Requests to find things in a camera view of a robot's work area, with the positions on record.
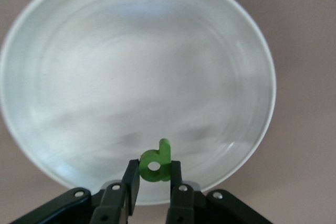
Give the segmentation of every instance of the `beige wall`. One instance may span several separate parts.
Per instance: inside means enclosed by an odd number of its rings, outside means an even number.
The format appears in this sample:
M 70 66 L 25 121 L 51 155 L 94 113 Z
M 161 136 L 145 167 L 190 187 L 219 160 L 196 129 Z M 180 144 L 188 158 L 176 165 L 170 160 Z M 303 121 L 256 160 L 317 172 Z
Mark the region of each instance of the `beige wall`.
M 0 41 L 30 0 L 0 0 Z M 252 158 L 219 187 L 274 223 L 336 222 L 336 0 L 237 0 L 272 51 L 277 102 Z M 35 168 L 0 122 L 0 223 L 66 189 Z M 167 206 L 138 207 L 165 223 Z

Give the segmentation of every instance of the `metal screw head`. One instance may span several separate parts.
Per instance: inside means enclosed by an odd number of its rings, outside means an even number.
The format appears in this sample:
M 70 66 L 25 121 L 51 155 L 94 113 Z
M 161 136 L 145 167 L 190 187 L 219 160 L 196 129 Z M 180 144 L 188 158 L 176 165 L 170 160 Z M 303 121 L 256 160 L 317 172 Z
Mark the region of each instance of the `metal screw head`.
M 84 195 L 84 192 L 83 191 L 77 191 L 75 192 L 74 196 L 75 197 L 82 197 Z
M 223 195 L 222 195 L 220 192 L 218 192 L 218 191 L 214 192 L 214 193 L 212 194 L 212 196 L 213 196 L 215 199 L 222 199 L 222 198 L 223 198 Z
M 188 187 L 186 185 L 180 185 L 178 188 L 180 191 L 188 191 Z
M 120 189 L 120 185 L 113 185 L 112 186 L 112 190 L 119 190 Z

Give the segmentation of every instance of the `green plastic letter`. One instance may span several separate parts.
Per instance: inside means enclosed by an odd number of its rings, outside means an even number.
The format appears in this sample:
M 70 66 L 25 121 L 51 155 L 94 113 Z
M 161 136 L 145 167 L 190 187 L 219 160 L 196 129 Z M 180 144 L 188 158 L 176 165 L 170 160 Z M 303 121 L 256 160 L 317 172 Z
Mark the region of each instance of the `green plastic letter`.
M 152 162 L 159 163 L 160 168 L 158 170 L 149 169 L 148 166 Z M 170 166 L 170 142 L 164 138 L 159 142 L 159 150 L 149 150 L 141 155 L 139 172 L 141 177 L 149 182 L 168 181 L 170 180 Z

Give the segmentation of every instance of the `gray background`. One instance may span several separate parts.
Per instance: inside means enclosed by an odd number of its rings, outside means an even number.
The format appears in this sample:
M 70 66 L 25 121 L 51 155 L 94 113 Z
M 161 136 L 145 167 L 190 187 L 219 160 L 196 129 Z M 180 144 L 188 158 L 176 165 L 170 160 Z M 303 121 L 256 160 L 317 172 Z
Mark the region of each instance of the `gray background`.
M 0 41 L 31 0 L 0 0 Z M 274 223 L 336 222 L 336 0 L 236 0 L 264 33 L 277 72 L 269 130 L 218 186 Z M 0 121 L 0 223 L 65 192 L 19 150 Z M 167 205 L 137 207 L 132 223 L 165 223 Z

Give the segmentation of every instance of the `white plate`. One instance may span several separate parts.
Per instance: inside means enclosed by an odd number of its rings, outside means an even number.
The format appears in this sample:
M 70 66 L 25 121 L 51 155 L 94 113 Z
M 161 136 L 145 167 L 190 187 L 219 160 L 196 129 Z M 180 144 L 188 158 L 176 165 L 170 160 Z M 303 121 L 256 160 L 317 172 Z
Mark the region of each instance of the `white plate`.
M 275 92 L 266 42 L 234 0 L 34 0 L 2 50 L 17 144 L 92 193 L 164 137 L 185 180 L 217 185 L 259 145 Z M 141 181 L 138 204 L 169 190 Z

